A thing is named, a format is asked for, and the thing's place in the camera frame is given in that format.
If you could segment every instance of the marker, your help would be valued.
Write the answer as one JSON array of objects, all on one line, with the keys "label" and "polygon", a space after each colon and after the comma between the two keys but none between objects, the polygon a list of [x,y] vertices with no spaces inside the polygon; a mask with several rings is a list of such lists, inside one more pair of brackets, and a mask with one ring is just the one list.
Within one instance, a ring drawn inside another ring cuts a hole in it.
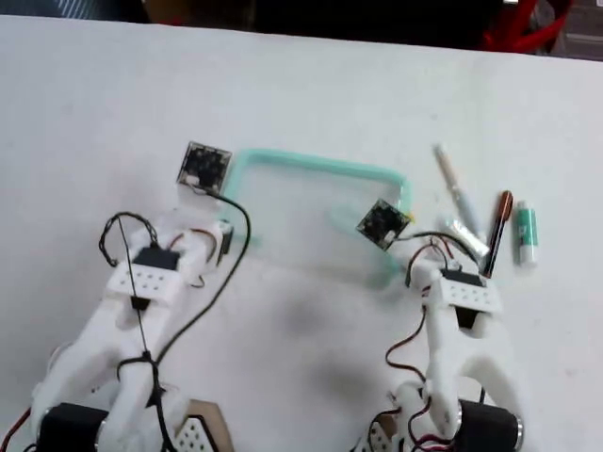
[{"label": "marker", "polygon": [[502,237],[502,231],[504,230],[505,223],[511,216],[513,210],[513,194],[509,190],[503,191],[500,195],[500,201],[498,202],[497,219],[492,229],[492,235],[490,235],[490,254],[486,260],[485,266],[481,274],[486,278],[492,277],[494,271],[494,262],[497,259],[498,246],[500,245],[500,238]]},{"label": "marker", "polygon": [[444,178],[448,184],[448,189],[450,190],[450,193],[452,193],[452,197],[456,201],[456,205],[461,212],[464,223],[479,240],[485,243],[486,234],[483,232],[483,229],[478,222],[475,209],[473,209],[471,206],[471,203],[469,202],[469,199],[465,195],[464,191],[459,187],[459,182],[456,179],[456,175],[452,170],[452,166],[450,165],[447,155],[444,153],[444,150],[442,150],[442,147],[439,144],[436,144],[433,147],[433,151],[435,152],[435,158],[437,158],[437,161],[440,164],[440,169],[444,173]]}]

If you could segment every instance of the white 3d-printed part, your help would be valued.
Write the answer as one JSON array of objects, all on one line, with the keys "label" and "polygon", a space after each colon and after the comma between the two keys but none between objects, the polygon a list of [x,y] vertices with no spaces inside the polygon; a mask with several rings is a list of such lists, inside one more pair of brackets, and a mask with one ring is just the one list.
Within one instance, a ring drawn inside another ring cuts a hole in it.
[{"label": "white 3d-printed part", "polygon": [[437,286],[436,290],[441,291],[441,297],[430,298],[430,302],[459,306],[482,313],[502,313],[502,302],[498,291],[488,282],[485,287],[478,287],[441,278],[434,285]]},{"label": "white 3d-printed part", "polygon": [[174,442],[178,452],[216,452],[201,420],[189,417]]},{"label": "white 3d-printed part", "polygon": [[[177,271],[132,264],[132,273],[137,296],[155,300],[161,305],[170,304],[171,300],[175,299],[174,295],[183,287],[183,277]],[[115,294],[134,295],[127,262],[118,265],[106,285],[106,290]]]}]

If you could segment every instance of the red wire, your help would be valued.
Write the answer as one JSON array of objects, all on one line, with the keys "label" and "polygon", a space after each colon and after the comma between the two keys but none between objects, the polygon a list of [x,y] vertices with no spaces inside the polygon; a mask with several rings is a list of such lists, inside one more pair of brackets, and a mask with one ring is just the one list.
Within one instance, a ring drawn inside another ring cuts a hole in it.
[{"label": "red wire", "polygon": [[8,443],[10,443],[10,439],[17,432],[17,430],[19,430],[19,428],[21,428],[21,426],[25,423],[25,421],[29,417],[29,414],[31,414],[31,408],[28,408],[21,415],[21,417],[19,418],[19,420],[17,420],[17,422],[15,423],[15,425],[10,428],[10,430],[7,433],[7,435],[4,437],[4,441],[2,442],[2,446],[0,446],[0,452],[7,452]]}]

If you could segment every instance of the white table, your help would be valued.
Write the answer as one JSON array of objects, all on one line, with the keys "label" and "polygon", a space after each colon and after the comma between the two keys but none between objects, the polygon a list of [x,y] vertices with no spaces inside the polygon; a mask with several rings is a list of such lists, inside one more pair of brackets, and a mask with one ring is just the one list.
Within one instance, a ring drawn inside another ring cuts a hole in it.
[{"label": "white table", "polygon": [[[95,308],[105,220],[174,206],[189,140],[390,167],[413,183],[425,227],[453,211],[431,152],[441,141],[484,223],[502,189],[536,206],[536,271],[513,266],[509,232],[498,256],[506,321],[543,450],[596,450],[601,80],[585,61],[0,17],[0,428]],[[238,451],[348,450],[406,378],[383,352],[418,315],[399,290],[250,259],[162,374],[220,403]],[[426,365],[425,337],[400,356]]]}]

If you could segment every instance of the green and white tube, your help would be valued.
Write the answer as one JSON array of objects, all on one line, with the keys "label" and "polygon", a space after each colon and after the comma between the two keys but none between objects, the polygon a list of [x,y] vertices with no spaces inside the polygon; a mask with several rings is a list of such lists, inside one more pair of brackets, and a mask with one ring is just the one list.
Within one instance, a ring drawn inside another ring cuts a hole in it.
[{"label": "green and white tube", "polygon": [[519,235],[519,265],[536,266],[538,263],[538,233],[536,213],[525,201],[517,205],[517,233]]}]

